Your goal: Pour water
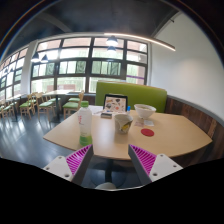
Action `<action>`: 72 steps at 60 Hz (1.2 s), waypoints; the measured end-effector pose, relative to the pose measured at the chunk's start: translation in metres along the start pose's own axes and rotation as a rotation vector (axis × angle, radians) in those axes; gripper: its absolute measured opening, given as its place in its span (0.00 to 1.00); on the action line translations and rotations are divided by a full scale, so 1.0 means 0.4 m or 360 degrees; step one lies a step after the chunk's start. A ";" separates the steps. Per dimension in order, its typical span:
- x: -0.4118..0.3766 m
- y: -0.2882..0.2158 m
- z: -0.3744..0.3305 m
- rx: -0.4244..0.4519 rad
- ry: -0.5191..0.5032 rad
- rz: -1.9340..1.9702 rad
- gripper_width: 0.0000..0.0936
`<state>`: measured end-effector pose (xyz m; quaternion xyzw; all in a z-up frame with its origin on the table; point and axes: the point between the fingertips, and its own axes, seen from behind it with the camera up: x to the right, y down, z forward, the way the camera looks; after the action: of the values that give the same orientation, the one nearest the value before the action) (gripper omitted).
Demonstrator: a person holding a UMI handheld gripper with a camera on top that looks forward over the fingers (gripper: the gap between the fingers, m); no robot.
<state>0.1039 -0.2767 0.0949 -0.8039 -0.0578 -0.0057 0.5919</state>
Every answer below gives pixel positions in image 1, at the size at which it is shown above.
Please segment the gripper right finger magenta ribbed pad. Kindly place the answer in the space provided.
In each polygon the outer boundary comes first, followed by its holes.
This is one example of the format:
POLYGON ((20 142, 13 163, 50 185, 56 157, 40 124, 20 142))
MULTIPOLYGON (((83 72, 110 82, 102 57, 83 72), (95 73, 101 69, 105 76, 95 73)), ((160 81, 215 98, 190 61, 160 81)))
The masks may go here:
POLYGON ((142 185, 147 185, 182 169, 165 154, 155 155, 135 145, 128 145, 128 155, 142 185))

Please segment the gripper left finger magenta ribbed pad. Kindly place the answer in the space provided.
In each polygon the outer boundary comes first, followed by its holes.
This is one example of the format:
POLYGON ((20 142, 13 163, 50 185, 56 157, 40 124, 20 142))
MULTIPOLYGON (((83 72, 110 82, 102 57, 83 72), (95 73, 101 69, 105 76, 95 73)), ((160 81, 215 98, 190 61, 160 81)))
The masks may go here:
POLYGON ((56 176, 80 185, 85 176, 88 164, 93 156, 93 145, 87 145, 70 155, 58 156, 44 167, 56 176))

